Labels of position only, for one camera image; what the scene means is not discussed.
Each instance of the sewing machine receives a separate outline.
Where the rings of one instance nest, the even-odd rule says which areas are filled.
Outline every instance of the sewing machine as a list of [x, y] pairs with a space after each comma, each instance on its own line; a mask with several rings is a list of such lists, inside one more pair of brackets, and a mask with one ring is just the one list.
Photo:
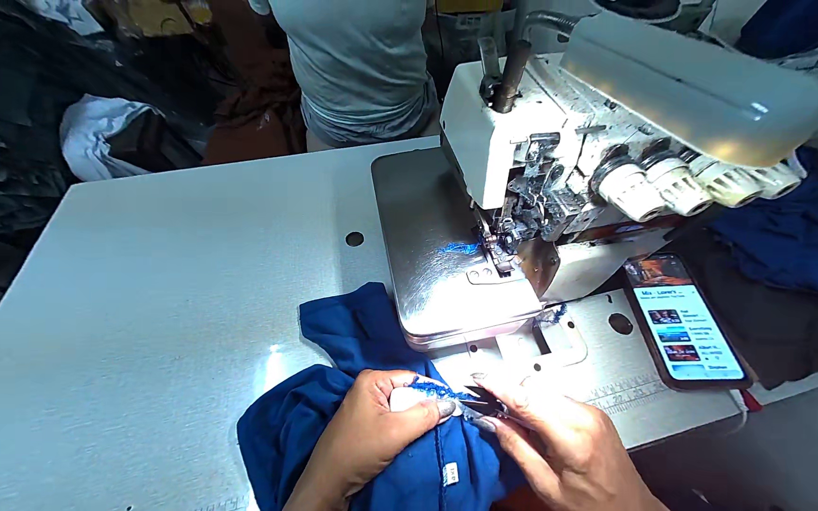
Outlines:
[[416, 350], [550, 321], [714, 203], [805, 177], [792, 155], [818, 128], [814, 78], [608, 13], [530, 18], [569, 35], [566, 51], [519, 41], [501, 72], [481, 41], [482, 62], [453, 74], [441, 147], [372, 165]]

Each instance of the blue thread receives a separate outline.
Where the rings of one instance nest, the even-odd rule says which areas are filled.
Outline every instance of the blue thread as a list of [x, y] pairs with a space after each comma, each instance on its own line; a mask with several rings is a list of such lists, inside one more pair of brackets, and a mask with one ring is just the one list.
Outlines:
[[561, 317], [566, 314], [567, 312], [567, 305], [561, 304], [560, 308], [557, 308], [553, 312], [548, 314], [542, 314], [538, 317], [538, 323], [540, 325], [557, 325], [561, 322]]
[[409, 384], [408, 387], [421, 390], [422, 392], [425, 392], [428, 396], [437, 397], [438, 399], [475, 400], [475, 396], [471, 394], [468, 394], [466, 392], [454, 392], [453, 389], [445, 387], [441, 384], [437, 384], [435, 382], [419, 381], [418, 377], [415, 377], [415, 380], [411, 384]]
[[478, 243], [448, 243], [446, 247], [441, 247], [438, 252], [441, 254], [466, 254], [467, 256], [474, 256], [481, 245]]

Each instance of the hole in table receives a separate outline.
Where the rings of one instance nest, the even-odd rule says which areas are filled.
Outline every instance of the hole in table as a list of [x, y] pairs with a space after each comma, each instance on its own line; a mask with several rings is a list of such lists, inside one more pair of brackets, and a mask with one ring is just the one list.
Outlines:
[[365, 235], [358, 231], [353, 231], [347, 235], [347, 245], [349, 247], [357, 247], [365, 242]]

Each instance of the metal rod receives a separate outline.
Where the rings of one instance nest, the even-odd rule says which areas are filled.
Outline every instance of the metal rod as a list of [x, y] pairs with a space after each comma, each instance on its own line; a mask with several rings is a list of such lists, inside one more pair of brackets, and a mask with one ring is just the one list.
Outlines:
[[525, 63], [529, 60], [529, 53], [532, 52], [532, 44], [528, 41], [516, 41], [514, 47], [507, 53], [507, 61], [504, 64], [504, 75], [501, 78], [501, 85], [494, 93], [494, 102], [491, 108], [500, 114], [506, 114], [513, 110], [516, 101], [516, 92], [523, 79]]

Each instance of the hand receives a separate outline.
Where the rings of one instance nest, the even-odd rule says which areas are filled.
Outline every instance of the hand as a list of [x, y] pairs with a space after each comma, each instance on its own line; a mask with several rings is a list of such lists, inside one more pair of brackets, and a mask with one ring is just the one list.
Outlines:
[[347, 509], [349, 497], [380, 474], [416, 438], [456, 410], [450, 400], [430, 400], [391, 412], [394, 388], [419, 377], [412, 371], [359, 373], [314, 446], [284, 511]]
[[559, 511], [666, 511], [636, 472], [611, 419], [556, 388], [473, 375], [513, 419], [486, 417], [533, 491]]

